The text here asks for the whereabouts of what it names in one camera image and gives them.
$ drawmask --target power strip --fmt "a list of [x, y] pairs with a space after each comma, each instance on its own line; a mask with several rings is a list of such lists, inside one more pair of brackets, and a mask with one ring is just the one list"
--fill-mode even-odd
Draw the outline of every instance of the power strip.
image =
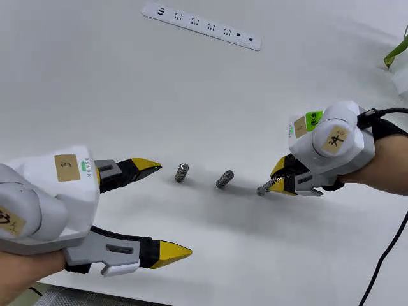
[[255, 51], [261, 50], [261, 40], [245, 31], [239, 31], [228, 25], [222, 25], [158, 3], [148, 2], [142, 15]]

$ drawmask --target white tabletop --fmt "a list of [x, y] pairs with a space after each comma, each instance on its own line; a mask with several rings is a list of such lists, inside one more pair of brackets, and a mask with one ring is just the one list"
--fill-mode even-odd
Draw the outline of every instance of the white tabletop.
[[[95, 224], [194, 251], [159, 270], [104, 279], [95, 265], [44, 282], [172, 305], [357, 305], [406, 198], [255, 190], [288, 153], [291, 114], [395, 103], [379, 66], [398, 39], [330, 15], [330, 1], [298, 2], [164, 3], [258, 34], [255, 52], [144, 18], [141, 1], [1, 1], [1, 159], [85, 143], [96, 159], [157, 160], [162, 171], [101, 197]], [[407, 255], [403, 235], [368, 305], [407, 303]]]

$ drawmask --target black mesh object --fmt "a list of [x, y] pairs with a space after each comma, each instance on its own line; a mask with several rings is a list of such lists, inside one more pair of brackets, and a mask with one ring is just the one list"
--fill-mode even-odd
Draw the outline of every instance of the black mesh object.
[[51, 286], [34, 306], [165, 306], [119, 296]]

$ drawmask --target gray gripper finger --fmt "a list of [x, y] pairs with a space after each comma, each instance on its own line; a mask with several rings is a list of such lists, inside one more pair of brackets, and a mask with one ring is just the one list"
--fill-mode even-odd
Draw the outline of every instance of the gray gripper finger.
[[139, 241], [121, 240], [90, 231], [83, 242], [64, 250], [70, 266], [104, 263], [111, 266], [132, 265], [139, 262]]

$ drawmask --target threaded screw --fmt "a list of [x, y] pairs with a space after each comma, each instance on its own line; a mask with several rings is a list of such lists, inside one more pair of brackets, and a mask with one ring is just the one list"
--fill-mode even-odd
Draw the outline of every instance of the threaded screw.
[[189, 169], [190, 167], [188, 164], [180, 164], [180, 166], [178, 166], [177, 173], [174, 176], [174, 180], [178, 183], [181, 183], [185, 179]]
[[278, 180], [282, 180], [285, 177], [274, 177], [271, 180], [269, 180], [268, 182], [266, 182], [265, 184], [263, 184], [261, 187], [258, 187], [256, 189], [256, 193], [258, 194], [258, 196], [264, 196], [266, 193], [268, 193], [270, 191], [270, 188], [278, 181]]
[[224, 188], [231, 180], [234, 178], [234, 173], [231, 170], [226, 171], [218, 181], [215, 183], [215, 186], [219, 189]]

